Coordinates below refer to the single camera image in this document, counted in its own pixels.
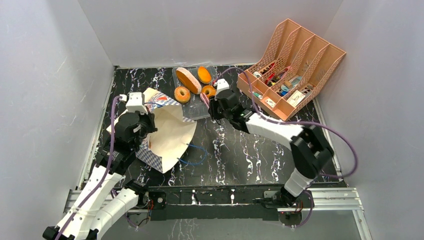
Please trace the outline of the sugared orange fake donut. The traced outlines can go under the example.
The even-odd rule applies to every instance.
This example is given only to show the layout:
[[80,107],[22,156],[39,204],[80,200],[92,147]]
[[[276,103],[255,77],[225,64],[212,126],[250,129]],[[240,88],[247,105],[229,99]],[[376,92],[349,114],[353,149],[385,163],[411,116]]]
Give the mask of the sugared orange fake donut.
[[184,86],[178,86],[174,90],[174,98],[181,104],[186,104],[191,99],[191,92]]

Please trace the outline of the pink sugared bread slice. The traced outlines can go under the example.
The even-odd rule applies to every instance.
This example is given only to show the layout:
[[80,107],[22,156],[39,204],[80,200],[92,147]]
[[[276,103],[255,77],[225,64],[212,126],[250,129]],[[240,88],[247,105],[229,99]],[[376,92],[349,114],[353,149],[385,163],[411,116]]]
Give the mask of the pink sugared bread slice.
[[177,79],[193,94],[199,95],[202,91],[200,82],[186,68],[178,67],[175,70]]

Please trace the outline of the round orange fake bun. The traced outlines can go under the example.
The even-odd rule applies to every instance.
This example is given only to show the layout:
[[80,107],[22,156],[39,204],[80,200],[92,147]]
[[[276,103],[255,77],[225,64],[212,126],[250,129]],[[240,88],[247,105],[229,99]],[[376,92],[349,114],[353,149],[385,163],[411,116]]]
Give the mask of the round orange fake bun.
[[197,70],[198,79],[203,84],[210,84],[212,81],[212,75],[206,67],[200,66]]

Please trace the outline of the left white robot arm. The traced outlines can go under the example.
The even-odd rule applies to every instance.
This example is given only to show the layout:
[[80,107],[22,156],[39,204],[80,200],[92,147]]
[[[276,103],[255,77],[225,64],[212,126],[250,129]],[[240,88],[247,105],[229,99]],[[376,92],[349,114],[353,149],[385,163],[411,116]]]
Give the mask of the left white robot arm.
[[63,219],[44,230],[45,240],[99,240],[125,212],[147,206],[148,187],[136,180],[109,203],[104,201],[136,159],[142,141],[158,130],[154,117],[148,110],[127,111],[111,121],[110,137],[97,154],[85,187]]

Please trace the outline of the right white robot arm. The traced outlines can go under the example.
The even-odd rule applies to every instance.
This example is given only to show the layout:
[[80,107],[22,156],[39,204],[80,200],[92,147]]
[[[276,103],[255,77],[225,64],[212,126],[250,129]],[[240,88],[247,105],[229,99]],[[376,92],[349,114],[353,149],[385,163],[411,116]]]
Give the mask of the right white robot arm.
[[243,107],[230,89],[209,97],[208,112],[213,120],[226,119],[236,130],[268,138],[290,150],[293,172],[280,193],[264,198],[262,204],[295,207],[302,199],[301,194],[334,156],[334,150],[317,125],[286,124],[261,115]]

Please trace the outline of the pink metal tongs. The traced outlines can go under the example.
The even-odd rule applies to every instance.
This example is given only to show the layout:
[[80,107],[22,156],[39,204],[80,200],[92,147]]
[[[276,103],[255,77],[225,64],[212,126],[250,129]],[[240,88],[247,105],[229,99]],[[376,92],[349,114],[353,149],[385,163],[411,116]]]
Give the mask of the pink metal tongs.
[[206,105],[207,109],[209,109],[210,108],[209,97],[203,92],[201,92],[199,96],[200,96],[200,99],[203,101],[203,103]]

